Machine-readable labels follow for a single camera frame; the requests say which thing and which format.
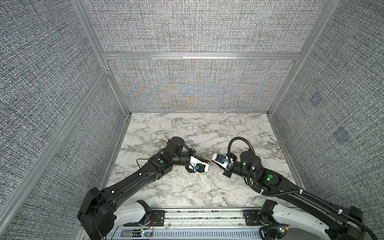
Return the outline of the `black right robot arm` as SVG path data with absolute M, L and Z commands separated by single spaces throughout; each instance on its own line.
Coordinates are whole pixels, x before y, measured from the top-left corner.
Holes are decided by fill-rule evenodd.
M 263 224 L 259 235 L 263 240 L 280 240 L 289 228 L 299 228 L 322 240 L 363 240 L 366 235 L 378 239 L 365 225 L 360 209 L 346 209 L 315 196 L 264 168 L 251 150 L 241 153 L 240 161 L 235 155 L 229 159 L 220 154 L 215 154 L 213 161 L 224 170 L 224 175 L 243 177 L 253 191 L 268 198 L 258 213 Z

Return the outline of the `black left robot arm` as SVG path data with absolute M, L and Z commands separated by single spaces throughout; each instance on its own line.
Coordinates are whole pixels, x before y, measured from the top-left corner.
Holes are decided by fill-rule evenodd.
M 188 173 L 206 173 L 209 160 L 196 154 L 180 137 L 167 141 L 165 148 L 155 155 L 136 172 L 122 181 L 99 190 L 90 189 L 82 202 L 77 218 L 92 240 L 103 240 L 118 220 L 118 208 L 143 187 L 168 174 L 174 166 L 185 166 Z

